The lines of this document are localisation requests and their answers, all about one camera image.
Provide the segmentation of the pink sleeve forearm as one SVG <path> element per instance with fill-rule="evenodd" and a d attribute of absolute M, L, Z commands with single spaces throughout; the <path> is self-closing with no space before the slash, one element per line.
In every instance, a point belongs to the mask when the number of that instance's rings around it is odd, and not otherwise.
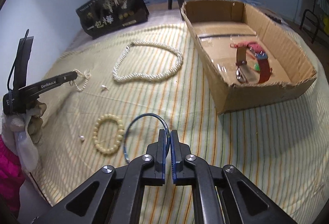
<path fill-rule="evenodd" d="M 1 138 L 1 197 L 16 218 L 21 205 L 20 187 L 24 181 L 18 156 L 5 146 Z"/>

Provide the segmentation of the white gloved left hand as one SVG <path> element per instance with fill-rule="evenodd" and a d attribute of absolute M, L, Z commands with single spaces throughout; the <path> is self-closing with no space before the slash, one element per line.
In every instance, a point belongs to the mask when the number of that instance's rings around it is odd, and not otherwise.
<path fill-rule="evenodd" d="M 35 170 L 38 164 L 38 149 L 31 137 L 40 133 L 42 116 L 46 109 L 47 105 L 37 100 L 23 114 L 2 114 L 2 140 L 5 146 L 18 156 L 26 172 Z"/>

